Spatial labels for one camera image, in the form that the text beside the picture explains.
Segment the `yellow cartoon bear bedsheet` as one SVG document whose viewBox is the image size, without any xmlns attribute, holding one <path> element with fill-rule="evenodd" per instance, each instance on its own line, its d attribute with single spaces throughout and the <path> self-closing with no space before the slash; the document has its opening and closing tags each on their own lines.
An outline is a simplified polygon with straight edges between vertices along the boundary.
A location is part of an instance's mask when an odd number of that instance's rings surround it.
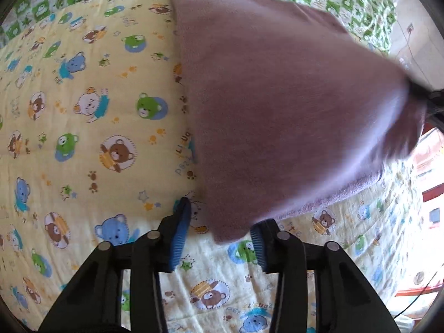
<svg viewBox="0 0 444 333">
<path fill-rule="evenodd" d="M 266 332 L 276 278 L 249 238 L 213 241 L 171 0 L 88 0 L 1 50 L 1 298 L 35 330 L 98 243 L 134 241 L 188 197 L 161 277 L 171 332 Z"/>
</svg>

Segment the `pink knit sweater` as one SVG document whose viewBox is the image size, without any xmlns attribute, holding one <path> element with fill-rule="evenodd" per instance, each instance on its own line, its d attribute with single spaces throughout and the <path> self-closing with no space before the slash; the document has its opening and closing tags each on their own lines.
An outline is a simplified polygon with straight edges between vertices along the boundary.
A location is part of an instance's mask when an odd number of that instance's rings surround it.
<svg viewBox="0 0 444 333">
<path fill-rule="evenodd" d="M 332 15 L 279 0 L 172 0 L 216 242 L 359 193 L 405 159 L 426 104 Z"/>
</svg>

